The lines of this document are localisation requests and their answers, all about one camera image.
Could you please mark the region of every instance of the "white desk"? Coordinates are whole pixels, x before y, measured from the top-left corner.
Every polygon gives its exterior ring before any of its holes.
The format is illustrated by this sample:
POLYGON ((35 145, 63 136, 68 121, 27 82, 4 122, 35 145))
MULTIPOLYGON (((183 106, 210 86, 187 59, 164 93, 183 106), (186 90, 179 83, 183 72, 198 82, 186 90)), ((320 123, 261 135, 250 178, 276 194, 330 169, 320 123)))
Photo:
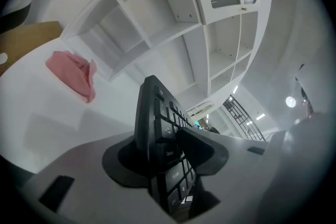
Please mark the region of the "white desk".
POLYGON ((0 154, 39 172, 74 146, 132 131, 139 85, 122 74, 113 83, 93 76, 96 98, 86 104, 45 66, 54 39, 33 50, 0 77, 0 154))

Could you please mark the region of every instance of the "cloth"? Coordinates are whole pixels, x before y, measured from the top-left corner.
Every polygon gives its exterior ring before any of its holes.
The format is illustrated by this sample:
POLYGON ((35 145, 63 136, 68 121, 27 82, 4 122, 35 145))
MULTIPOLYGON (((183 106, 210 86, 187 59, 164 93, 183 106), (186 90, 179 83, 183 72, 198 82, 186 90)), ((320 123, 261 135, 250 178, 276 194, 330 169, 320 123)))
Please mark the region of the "cloth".
POLYGON ((95 98, 92 77, 97 71, 97 66, 94 61, 88 62, 69 51, 54 51, 46 61, 46 66, 87 103, 95 98))

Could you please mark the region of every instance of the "metal railing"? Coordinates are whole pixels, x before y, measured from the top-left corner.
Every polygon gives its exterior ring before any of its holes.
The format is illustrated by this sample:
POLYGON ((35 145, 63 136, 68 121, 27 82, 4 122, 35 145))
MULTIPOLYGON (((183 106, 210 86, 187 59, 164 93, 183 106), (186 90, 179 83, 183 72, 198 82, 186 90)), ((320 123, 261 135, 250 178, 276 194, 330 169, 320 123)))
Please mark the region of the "metal railing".
POLYGON ((266 141, 258 126, 232 95, 226 99, 223 105, 235 119, 247 139, 266 141))

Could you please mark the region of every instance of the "light fixture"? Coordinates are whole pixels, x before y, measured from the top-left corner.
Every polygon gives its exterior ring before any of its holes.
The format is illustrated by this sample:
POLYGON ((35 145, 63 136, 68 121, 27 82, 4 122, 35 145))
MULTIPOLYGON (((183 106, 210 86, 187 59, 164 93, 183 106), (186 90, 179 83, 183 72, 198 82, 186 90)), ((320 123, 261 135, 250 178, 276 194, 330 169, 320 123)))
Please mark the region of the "light fixture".
POLYGON ((259 121, 260 119, 262 119, 265 116, 265 114, 261 114, 256 120, 259 121))
POLYGON ((293 108, 296 105, 296 100, 293 97, 289 96, 286 98, 286 105, 290 108, 293 108))
POLYGON ((238 90, 238 85, 233 89, 233 94, 235 94, 237 90, 238 90))

